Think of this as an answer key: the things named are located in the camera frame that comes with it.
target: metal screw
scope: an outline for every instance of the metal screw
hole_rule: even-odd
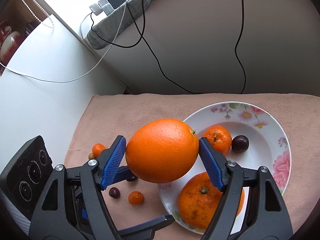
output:
[[[235,161],[228,161],[228,165],[229,165],[230,167],[234,167],[234,166],[237,165],[237,163],[236,163]]]
[[[90,166],[94,166],[94,165],[97,164],[97,160],[89,160],[89,161],[88,161],[88,164],[89,164]]]
[[[62,171],[63,170],[63,165],[62,164],[59,164],[56,166],[56,171]]]
[[[261,170],[262,172],[268,172],[268,168],[267,168],[266,166],[261,166],[261,167],[260,167],[260,170]]]

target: small orange fruit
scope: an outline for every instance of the small orange fruit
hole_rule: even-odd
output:
[[[133,191],[128,197],[128,201],[131,205],[139,205],[143,202],[144,196],[140,191]]]
[[[221,125],[214,125],[209,127],[203,134],[207,137],[213,149],[221,152],[223,155],[227,154],[230,150],[232,138],[226,128]]]
[[[141,127],[128,142],[125,159],[138,178],[168,183],[185,175],[195,163],[199,139],[186,123],[159,119]]]
[[[208,173],[197,174],[183,187],[179,198],[178,207],[181,217],[189,225],[207,229],[218,207],[222,196],[209,179]],[[244,204],[244,190],[242,189],[237,215]]]
[[[100,155],[100,153],[101,153],[103,150],[105,150],[105,149],[106,149],[106,147],[105,147],[103,144],[101,144],[101,143],[96,143],[96,144],[92,147],[92,153],[93,153],[93,155],[94,155],[96,158],[98,158],[99,155]]]

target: white cable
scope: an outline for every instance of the white cable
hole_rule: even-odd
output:
[[[40,10],[42,10],[42,11],[44,12],[44,14],[45,14],[47,17],[49,17],[49,19],[50,19],[50,21],[51,21],[51,23],[52,23],[52,26],[53,26],[53,28],[54,28],[53,20],[51,19],[50,15],[46,12],[46,10],[43,9],[42,6],[41,6],[36,0],[32,0],[32,1],[40,8]]]
[[[53,27],[50,27],[50,26],[44,24],[44,23],[33,13],[33,11],[31,10],[31,8],[29,7],[29,5],[27,5],[27,3],[26,3],[24,0],[21,0],[21,1],[24,3],[24,5],[28,8],[28,10],[31,12],[31,14],[32,14],[40,23],[42,23],[43,25],[45,25],[45,26],[47,26],[47,27],[49,27],[49,28],[53,28]]]
[[[80,35],[81,35],[81,38],[82,38],[83,41],[84,41],[84,38],[83,38],[83,34],[82,34],[82,24],[83,24],[84,20],[85,20],[90,14],[91,14],[91,13],[87,14],[87,15],[83,18],[83,20],[81,21],[81,23],[80,23]]]
[[[117,38],[117,36],[118,36],[119,30],[120,30],[120,27],[121,27],[121,25],[122,25],[122,21],[123,21],[123,18],[124,18],[125,9],[126,9],[126,7],[127,7],[127,2],[128,2],[128,0],[125,0],[124,10],[123,10],[122,18],[121,18],[121,21],[120,21],[120,24],[119,24],[119,28],[118,28],[118,30],[117,30],[116,36],[115,36],[115,38],[113,39],[113,42],[112,42],[112,43],[115,42],[115,40],[116,40],[116,38]],[[84,77],[85,75],[89,74],[89,73],[102,61],[103,57],[108,53],[108,51],[111,49],[111,47],[112,47],[112,44],[110,44],[109,49],[105,52],[105,54],[101,57],[101,59],[98,61],[98,63],[97,63],[91,70],[89,70],[86,74],[82,75],[81,77],[78,77],[78,78],[75,78],[75,79],[72,79],[72,80],[69,80],[69,81],[51,81],[51,80],[44,80],[44,79],[40,79],[40,78],[36,78],[36,77],[32,77],[32,76],[29,76],[29,75],[25,75],[25,74],[16,72],[16,71],[14,71],[14,70],[12,70],[12,69],[7,68],[7,67],[4,66],[1,62],[0,62],[0,65],[1,65],[2,67],[4,67],[5,69],[13,72],[13,73],[16,73],[16,74],[18,74],[18,75],[22,75],[22,76],[25,76],[25,77],[33,78],[33,79],[36,79],[36,80],[45,81],[45,82],[52,82],[52,83],[68,83],[68,82],[72,82],[72,81],[78,80],[79,78],[82,78],[82,77]]]

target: gray towel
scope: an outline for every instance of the gray towel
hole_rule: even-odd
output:
[[[144,0],[144,9],[147,10],[150,6],[151,2],[155,0]],[[128,6],[130,8],[130,11],[132,12],[132,15],[134,19],[138,19],[142,15],[142,0],[129,0]],[[103,19],[100,23],[98,23],[95,27],[93,27],[93,30],[90,30],[87,37],[91,44],[91,46],[94,49],[103,49],[108,45],[107,42],[100,39],[95,32],[99,33],[99,36],[101,36],[106,41],[112,42],[117,30],[119,28],[119,24],[122,18],[124,10],[124,4],[118,7],[116,10],[114,10],[108,17]],[[128,10],[125,11],[124,19],[122,22],[122,25],[119,30],[119,34],[122,33],[127,27],[129,27],[133,23],[133,20],[131,18],[131,15]]]

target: vase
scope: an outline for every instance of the vase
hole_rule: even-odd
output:
[[[8,20],[4,20],[0,23],[0,46],[3,44],[4,40],[11,33],[11,27],[8,26]]]
[[[9,63],[21,43],[22,37],[19,32],[12,32],[5,38],[0,49],[0,60],[3,65]]]

